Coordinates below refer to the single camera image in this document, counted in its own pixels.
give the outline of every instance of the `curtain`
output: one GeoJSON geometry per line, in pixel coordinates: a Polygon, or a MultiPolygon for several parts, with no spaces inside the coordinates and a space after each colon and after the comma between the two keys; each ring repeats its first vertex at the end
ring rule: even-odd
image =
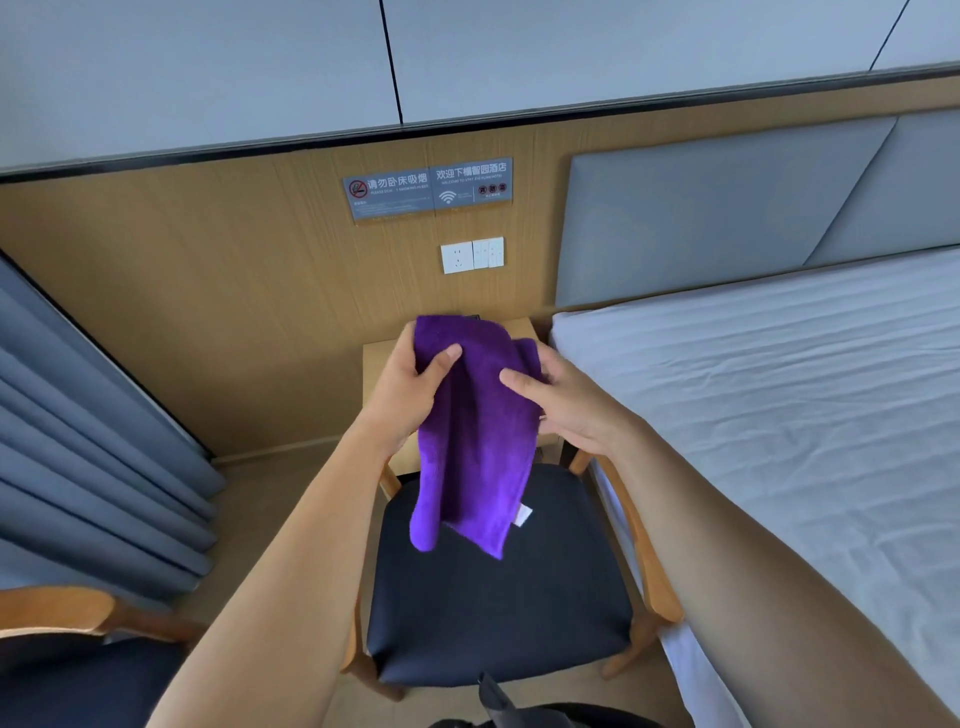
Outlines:
{"type": "Polygon", "coordinates": [[[208,499],[223,485],[0,258],[0,589],[83,584],[154,604],[189,592],[210,570],[208,499]]]}

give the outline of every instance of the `towel tag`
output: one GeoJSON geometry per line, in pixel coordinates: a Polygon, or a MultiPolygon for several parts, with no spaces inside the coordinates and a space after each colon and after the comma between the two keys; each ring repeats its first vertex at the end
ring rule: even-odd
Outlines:
{"type": "Polygon", "coordinates": [[[533,513],[533,508],[528,508],[527,506],[520,503],[520,507],[516,509],[516,518],[514,518],[515,526],[522,526],[527,522],[527,519],[530,518],[530,514],[533,513]]]}

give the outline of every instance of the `mattress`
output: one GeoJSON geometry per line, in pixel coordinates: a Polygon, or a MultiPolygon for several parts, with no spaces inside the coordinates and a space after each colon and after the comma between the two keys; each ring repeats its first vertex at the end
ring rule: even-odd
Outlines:
{"type": "MultiPolygon", "coordinates": [[[[960,715],[960,250],[561,313],[552,336],[960,715]]],[[[663,646],[695,723],[741,724],[689,628],[663,646]]]]}

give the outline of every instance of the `no smoking symbol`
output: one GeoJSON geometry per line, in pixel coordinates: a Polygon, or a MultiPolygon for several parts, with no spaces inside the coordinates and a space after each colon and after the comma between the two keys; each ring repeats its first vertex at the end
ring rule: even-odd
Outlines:
{"type": "Polygon", "coordinates": [[[367,183],[363,180],[354,180],[350,183],[350,194],[358,200],[367,197],[367,183]]]}

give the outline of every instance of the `hand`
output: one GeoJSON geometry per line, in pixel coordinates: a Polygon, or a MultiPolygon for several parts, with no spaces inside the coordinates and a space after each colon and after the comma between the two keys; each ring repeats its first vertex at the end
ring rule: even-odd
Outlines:
{"type": "Polygon", "coordinates": [[[512,369],[502,370],[500,381],[540,405],[545,415],[541,434],[556,433],[576,448],[610,455],[613,441],[639,417],[546,344],[538,341],[537,352],[548,383],[512,369]]]}
{"type": "Polygon", "coordinates": [[[381,445],[386,457],[393,455],[430,414],[437,387],[462,353],[459,344],[452,344],[434,356],[423,374],[418,375],[414,323],[407,324],[355,426],[381,445]]]}

